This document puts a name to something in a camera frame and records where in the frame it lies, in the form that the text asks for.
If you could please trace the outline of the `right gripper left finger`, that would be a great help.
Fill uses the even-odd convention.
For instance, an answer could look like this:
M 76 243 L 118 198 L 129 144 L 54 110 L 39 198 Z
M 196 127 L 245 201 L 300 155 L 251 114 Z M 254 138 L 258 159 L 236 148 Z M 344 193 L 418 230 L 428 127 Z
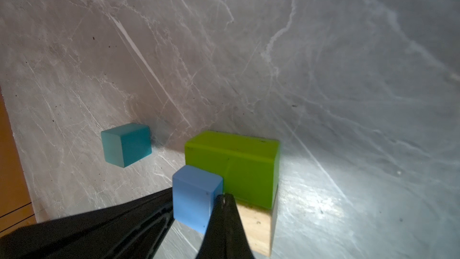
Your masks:
M 174 222 L 171 188 L 121 205 L 21 227 L 3 259 L 152 259 Z

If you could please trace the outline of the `blue cube block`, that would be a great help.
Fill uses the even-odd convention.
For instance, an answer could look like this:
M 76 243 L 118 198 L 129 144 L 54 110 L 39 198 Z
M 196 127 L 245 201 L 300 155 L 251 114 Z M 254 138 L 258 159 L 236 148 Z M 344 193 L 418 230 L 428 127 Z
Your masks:
M 218 195 L 223 193 L 221 176 L 185 165 L 172 177 L 174 219 L 205 234 Z

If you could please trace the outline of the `dark green rectangular block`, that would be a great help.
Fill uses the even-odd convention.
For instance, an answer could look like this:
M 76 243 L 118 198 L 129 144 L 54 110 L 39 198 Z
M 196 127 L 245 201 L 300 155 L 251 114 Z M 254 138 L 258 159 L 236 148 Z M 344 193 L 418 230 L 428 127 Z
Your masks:
M 278 140 L 204 131 L 184 147 L 187 165 L 224 179 L 224 193 L 263 209 L 272 209 L 279 184 Z

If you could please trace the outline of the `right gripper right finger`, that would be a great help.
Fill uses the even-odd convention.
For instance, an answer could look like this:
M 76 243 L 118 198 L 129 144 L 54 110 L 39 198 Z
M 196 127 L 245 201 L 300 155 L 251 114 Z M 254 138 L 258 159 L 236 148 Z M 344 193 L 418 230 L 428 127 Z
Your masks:
M 254 259 L 231 194 L 221 194 L 210 217 L 197 259 Z

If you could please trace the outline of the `natural wood rectangular block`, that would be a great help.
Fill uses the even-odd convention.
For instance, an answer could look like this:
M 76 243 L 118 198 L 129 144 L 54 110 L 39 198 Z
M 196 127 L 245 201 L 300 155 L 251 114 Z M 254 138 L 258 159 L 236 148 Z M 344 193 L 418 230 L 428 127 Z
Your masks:
M 273 248 L 278 215 L 278 193 L 277 188 L 272 209 L 263 209 L 236 201 L 250 249 L 266 257 L 271 256 Z

